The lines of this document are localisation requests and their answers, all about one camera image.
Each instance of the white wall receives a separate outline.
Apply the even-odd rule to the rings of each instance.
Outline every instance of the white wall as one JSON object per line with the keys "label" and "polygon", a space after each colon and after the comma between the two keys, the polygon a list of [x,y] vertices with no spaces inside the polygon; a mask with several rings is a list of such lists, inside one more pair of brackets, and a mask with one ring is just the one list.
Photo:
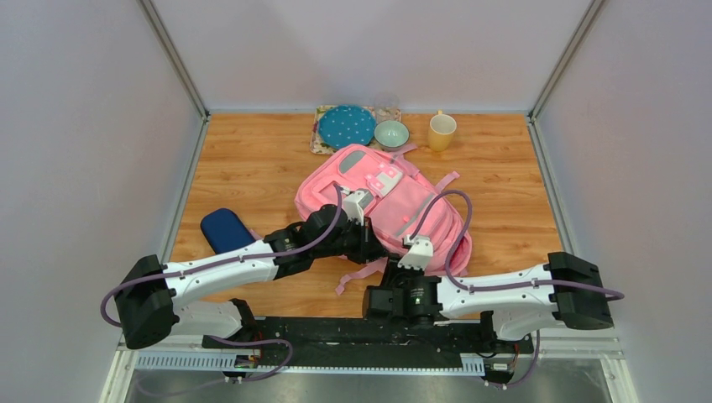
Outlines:
{"label": "white wall", "polygon": [[541,119],[582,257],[643,402],[709,401],[712,28],[708,0],[612,0]]}
{"label": "white wall", "polygon": [[95,402],[199,119],[135,1],[2,0],[0,38],[0,401]]}
{"label": "white wall", "polygon": [[589,0],[154,0],[211,109],[529,110]]}

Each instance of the floral placemat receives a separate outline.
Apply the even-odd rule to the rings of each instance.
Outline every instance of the floral placemat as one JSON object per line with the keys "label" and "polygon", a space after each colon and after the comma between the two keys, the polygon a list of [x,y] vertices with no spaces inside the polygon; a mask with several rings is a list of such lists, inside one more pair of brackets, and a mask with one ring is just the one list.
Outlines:
{"label": "floral placemat", "polygon": [[[311,141],[309,142],[309,150],[313,154],[331,155],[336,152],[336,149],[324,143],[322,136],[320,136],[317,132],[317,127],[319,126],[319,119],[321,119],[322,116],[324,116],[324,113],[326,113],[329,109],[333,107],[336,107],[336,105],[321,105],[320,107],[317,107],[317,112],[314,113],[314,125],[311,127]],[[371,114],[374,115],[375,118],[374,107],[363,108],[371,112]],[[397,120],[398,122],[401,121],[400,109],[395,112],[395,120]],[[378,145],[375,139],[372,139],[368,146],[372,149],[380,149],[380,146]]]}

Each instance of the blue plate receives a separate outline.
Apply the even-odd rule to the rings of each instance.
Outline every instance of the blue plate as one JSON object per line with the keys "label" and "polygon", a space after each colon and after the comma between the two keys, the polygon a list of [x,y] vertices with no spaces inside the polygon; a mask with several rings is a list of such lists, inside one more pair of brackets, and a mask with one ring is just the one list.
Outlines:
{"label": "blue plate", "polygon": [[319,135],[334,149],[349,144],[366,145],[374,137],[376,120],[367,109],[341,105],[326,111],[319,119]]}

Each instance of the glass cup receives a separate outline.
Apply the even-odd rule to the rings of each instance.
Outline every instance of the glass cup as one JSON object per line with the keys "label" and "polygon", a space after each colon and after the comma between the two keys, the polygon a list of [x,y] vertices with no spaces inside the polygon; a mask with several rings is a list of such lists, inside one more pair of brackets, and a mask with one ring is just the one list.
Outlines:
{"label": "glass cup", "polygon": [[455,118],[437,111],[437,115],[430,119],[430,129],[427,131],[427,144],[433,151],[444,151],[453,141],[458,123]]}
{"label": "glass cup", "polygon": [[374,113],[376,123],[386,120],[396,120],[398,117],[398,97],[389,93],[381,92],[374,99]]}

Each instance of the backpack strap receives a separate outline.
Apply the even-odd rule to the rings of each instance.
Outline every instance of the backpack strap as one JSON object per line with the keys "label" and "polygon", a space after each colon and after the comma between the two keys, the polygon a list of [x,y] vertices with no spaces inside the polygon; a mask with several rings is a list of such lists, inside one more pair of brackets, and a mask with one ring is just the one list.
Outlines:
{"label": "backpack strap", "polygon": [[387,258],[382,258],[374,260],[373,262],[365,265],[361,270],[344,275],[341,280],[338,281],[338,287],[336,287],[337,295],[341,295],[345,290],[344,286],[351,280],[354,279],[365,279],[366,277],[372,275],[373,273],[380,271],[383,273],[385,270],[385,265],[388,263]]}
{"label": "backpack strap", "polygon": [[435,185],[435,189],[437,190],[438,193],[440,193],[447,185],[450,185],[454,180],[460,177],[460,174],[457,171],[452,171],[449,174],[445,175],[438,183]]}
{"label": "backpack strap", "polygon": [[399,156],[401,156],[405,153],[408,153],[414,149],[418,149],[418,146],[413,143],[410,143],[410,144],[404,145],[403,147],[400,147],[400,149],[398,151],[394,151],[390,154],[393,155],[393,158],[396,158],[396,157],[399,157]]}
{"label": "backpack strap", "polygon": [[249,234],[252,235],[252,238],[254,238],[254,239],[258,240],[258,241],[259,241],[260,239],[262,239],[262,237],[261,237],[258,233],[256,233],[254,230],[248,229],[248,231],[249,231]]}
{"label": "backpack strap", "polygon": [[390,163],[393,164],[395,162],[398,163],[400,168],[403,170],[403,172],[410,176],[411,178],[414,177],[415,175],[418,175],[418,173],[421,171],[417,169],[413,163],[407,161],[404,157],[403,154],[408,153],[414,149],[418,149],[418,146],[410,143],[407,145],[404,145],[401,147],[398,151],[394,151],[390,153]]}

